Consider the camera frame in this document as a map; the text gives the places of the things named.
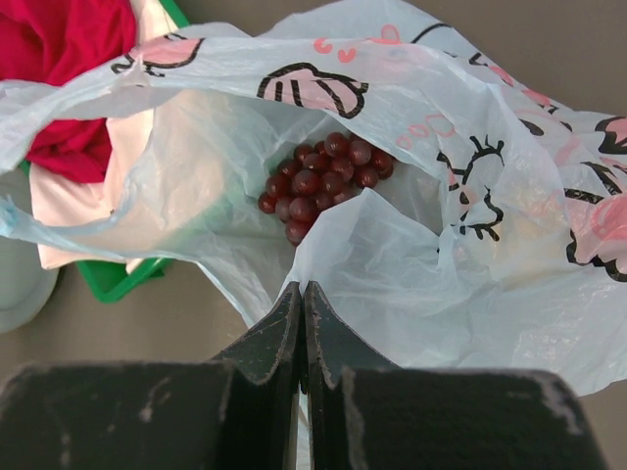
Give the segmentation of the light blue plastic bag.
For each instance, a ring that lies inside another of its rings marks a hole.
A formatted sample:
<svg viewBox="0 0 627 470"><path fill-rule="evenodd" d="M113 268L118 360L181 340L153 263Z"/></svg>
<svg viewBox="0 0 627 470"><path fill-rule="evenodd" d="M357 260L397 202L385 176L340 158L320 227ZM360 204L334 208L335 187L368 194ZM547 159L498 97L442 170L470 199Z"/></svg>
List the light blue plastic bag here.
<svg viewBox="0 0 627 470"><path fill-rule="evenodd" d="M1 167L56 118L153 121L111 215L13 239L196 263L256 323L318 282L408 367L547 369L587 395L626 376L626 120L511 78L402 1L339 1L251 37L188 26L63 86L1 85ZM301 141L352 132L397 160L298 247L256 199Z"/></svg>

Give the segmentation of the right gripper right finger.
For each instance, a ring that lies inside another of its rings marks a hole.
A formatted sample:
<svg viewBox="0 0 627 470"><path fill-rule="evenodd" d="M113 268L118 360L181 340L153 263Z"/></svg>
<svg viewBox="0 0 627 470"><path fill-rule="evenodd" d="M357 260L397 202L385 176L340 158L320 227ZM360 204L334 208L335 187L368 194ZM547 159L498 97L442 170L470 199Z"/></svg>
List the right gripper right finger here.
<svg viewBox="0 0 627 470"><path fill-rule="evenodd" d="M402 368L304 293L315 469L604 469L574 394L527 369Z"/></svg>

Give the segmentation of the dark red grape bunch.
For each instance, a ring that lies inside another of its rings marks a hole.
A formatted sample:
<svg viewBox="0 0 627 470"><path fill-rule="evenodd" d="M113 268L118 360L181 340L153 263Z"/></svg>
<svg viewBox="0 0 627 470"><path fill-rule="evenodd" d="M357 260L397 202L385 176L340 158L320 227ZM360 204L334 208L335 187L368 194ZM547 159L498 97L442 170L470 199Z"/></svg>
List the dark red grape bunch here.
<svg viewBox="0 0 627 470"><path fill-rule="evenodd" d="M395 165L393 156L359 136L331 132L313 145L296 146L277 165L258 208L277 217L286 239L297 247L323 212L389 179Z"/></svg>

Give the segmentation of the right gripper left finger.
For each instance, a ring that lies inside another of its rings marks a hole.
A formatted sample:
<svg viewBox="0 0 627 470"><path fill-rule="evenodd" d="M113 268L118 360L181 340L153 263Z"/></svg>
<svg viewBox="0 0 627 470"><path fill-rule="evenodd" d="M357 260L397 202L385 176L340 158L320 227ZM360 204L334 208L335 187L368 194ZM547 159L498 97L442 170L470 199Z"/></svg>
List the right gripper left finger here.
<svg viewBox="0 0 627 470"><path fill-rule="evenodd" d="M5 469L292 469L302 297L202 362L25 366L1 388Z"/></svg>

